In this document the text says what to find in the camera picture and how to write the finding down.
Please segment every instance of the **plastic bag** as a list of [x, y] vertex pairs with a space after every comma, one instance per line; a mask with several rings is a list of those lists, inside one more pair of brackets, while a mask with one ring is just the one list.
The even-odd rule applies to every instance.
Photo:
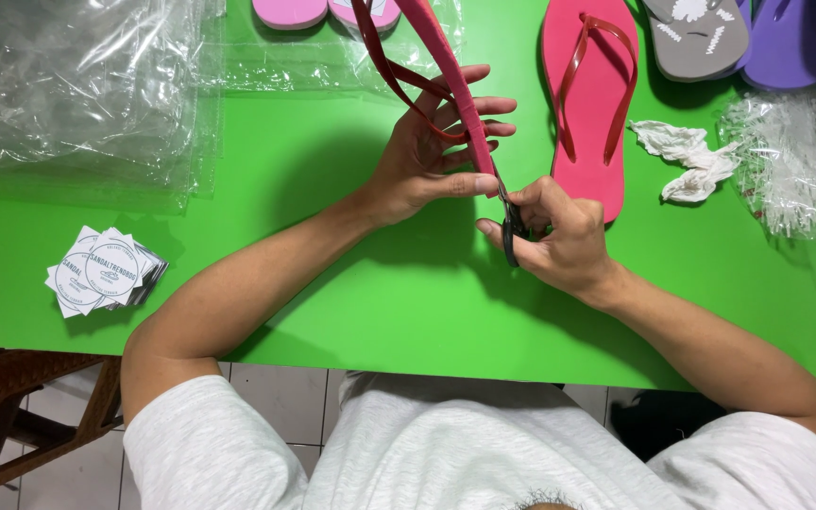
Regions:
[[816, 240], [816, 87], [749, 92], [720, 120], [721, 144], [737, 142], [733, 182], [774, 236]]
[[[430, 5], [460, 62], [460, 0], [430, 0]], [[260, 21], [250, 0], [229, 0], [225, 38], [225, 77], [209, 85], [238, 91], [389, 91], [357, 29], [332, 14], [311, 28], [276, 30]], [[429, 78], [440, 73], [404, 16], [381, 38], [392, 61]]]
[[196, 85], [222, 75], [220, 3], [0, 0], [0, 195], [211, 192], [221, 97]]

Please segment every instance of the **pink flip-flop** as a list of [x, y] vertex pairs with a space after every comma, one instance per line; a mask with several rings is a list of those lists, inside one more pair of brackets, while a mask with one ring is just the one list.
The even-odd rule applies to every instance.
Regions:
[[[333, 16], [346, 26], [357, 28], [355, 9], [352, 7], [352, 0], [326, 0], [329, 2], [329, 10]], [[402, 9], [395, 0], [374, 0], [370, 8], [370, 19], [374, 20], [374, 26], [378, 32], [385, 32], [394, 27], [402, 16]]]
[[[424, 76], [418, 75], [414, 71], [386, 58], [380, 36], [372, 24], [367, 5], [356, 2], [355, 14], [358, 30], [361, 32], [361, 37], [367, 47], [367, 53], [374, 62], [377, 71], [380, 72], [380, 76], [392, 88], [392, 91], [409, 108], [425, 119], [438, 138], [452, 145], [467, 144], [474, 169], [481, 173], [496, 175], [499, 178], [493, 166], [493, 158], [490, 156], [490, 147], [487, 145], [487, 126], [481, 121], [481, 115], [477, 112], [477, 107], [474, 106], [474, 99], [470, 95], [468, 82], [465, 81], [464, 75], [461, 74], [459, 63], [455, 60], [455, 55], [452, 54], [449, 41], [446, 40], [446, 35], [442, 32], [440, 22], [436, 19], [433, 9], [430, 8], [427, 0], [398, 0], [398, 5], [402, 8], [408, 23], [421, 37], [421, 41], [427, 47], [433, 60], [440, 66], [442, 77], [446, 80], [448, 88], [441, 87]], [[402, 90], [399, 81], [414, 85], [436, 95], [440, 99], [454, 103], [459, 110], [459, 118], [468, 131], [461, 134], [449, 134], [437, 128], [434, 121], [428, 118], [408, 97], [408, 94]], [[496, 194], [496, 192], [493, 192], [487, 196], [492, 198]]]
[[638, 82], [637, 35], [623, 0], [551, 0], [543, 20], [559, 130], [552, 176], [570, 197], [603, 203], [604, 222], [625, 196], [621, 140]]
[[263, 23], [277, 30], [301, 30], [326, 16], [326, 0], [252, 0]]

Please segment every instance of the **hair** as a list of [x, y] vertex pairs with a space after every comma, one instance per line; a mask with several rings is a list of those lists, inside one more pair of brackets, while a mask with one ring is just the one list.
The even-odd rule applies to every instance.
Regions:
[[533, 490], [527, 493], [527, 496], [512, 506], [503, 507], [503, 510], [528, 510], [535, 504], [565, 504], [569, 508], [576, 510], [584, 510], [584, 506], [573, 503], [566, 498], [564, 492], [559, 489], [546, 491], [543, 489]]

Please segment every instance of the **crumpled tissue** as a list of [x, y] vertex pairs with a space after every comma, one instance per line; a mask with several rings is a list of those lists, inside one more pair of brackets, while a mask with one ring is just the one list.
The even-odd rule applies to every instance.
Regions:
[[629, 121], [629, 129], [636, 133], [648, 153], [678, 161], [689, 169], [663, 187], [661, 195], [665, 201], [706, 200], [716, 189], [717, 182], [732, 176], [732, 171], [742, 162], [729, 155], [738, 143], [711, 151], [705, 142], [707, 131], [703, 129], [680, 128], [657, 121]]

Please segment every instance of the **person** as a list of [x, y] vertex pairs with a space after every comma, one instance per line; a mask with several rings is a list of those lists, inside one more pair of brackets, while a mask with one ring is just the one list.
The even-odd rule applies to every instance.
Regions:
[[[476, 82], [490, 68], [462, 72]], [[483, 115], [516, 107], [475, 103]], [[426, 93], [417, 104], [441, 128], [464, 129], [451, 104]], [[489, 129], [515, 133], [506, 122]], [[434, 199], [496, 190], [490, 175], [444, 173], [469, 159], [448, 148], [408, 111], [366, 184], [198, 273], [131, 334], [124, 446], [144, 509], [816, 508], [816, 378], [610, 259], [601, 205], [570, 198], [549, 176], [510, 194], [535, 233], [515, 238], [521, 267], [629, 325], [731, 414], [645, 464], [554, 385], [349, 373], [307, 481], [217, 358], [370, 232]], [[476, 226], [501, 247], [499, 224]]]

